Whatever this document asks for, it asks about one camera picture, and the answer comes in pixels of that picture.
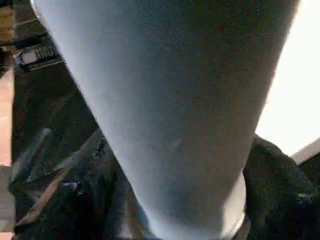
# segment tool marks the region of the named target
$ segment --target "black fabric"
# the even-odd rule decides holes
[[[244,169],[249,240],[319,239],[319,192],[279,148],[256,138]]]
[[[307,177],[320,187],[320,153],[299,165]]]

